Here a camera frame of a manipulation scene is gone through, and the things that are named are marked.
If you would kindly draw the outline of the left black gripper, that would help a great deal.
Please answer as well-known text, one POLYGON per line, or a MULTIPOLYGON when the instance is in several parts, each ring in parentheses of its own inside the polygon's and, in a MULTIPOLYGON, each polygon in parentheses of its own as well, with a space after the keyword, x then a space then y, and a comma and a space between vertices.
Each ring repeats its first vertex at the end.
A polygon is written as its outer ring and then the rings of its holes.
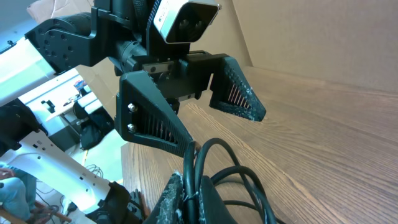
POLYGON ((137 71, 123 74, 116 95, 115 130, 127 142, 183 157, 193 138, 167 100, 200 99, 208 89, 210 107, 251 121, 262 121, 266 109, 238 62, 226 54, 205 51, 156 58, 136 57, 137 71))

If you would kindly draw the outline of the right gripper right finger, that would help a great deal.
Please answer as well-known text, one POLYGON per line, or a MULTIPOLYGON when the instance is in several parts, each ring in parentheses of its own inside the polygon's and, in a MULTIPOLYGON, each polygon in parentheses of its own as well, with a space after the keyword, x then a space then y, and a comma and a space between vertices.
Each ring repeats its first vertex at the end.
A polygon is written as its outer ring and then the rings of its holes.
POLYGON ((200 224, 237 224, 208 176, 201 178, 198 213, 200 224))

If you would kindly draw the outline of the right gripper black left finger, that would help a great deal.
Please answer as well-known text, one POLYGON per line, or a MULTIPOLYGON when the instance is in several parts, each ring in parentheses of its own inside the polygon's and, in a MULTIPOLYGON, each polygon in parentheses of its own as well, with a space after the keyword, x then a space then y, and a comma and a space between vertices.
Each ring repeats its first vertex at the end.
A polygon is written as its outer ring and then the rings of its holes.
POLYGON ((171 175, 160 199, 144 224, 182 224, 183 180, 180 173, 171 175))

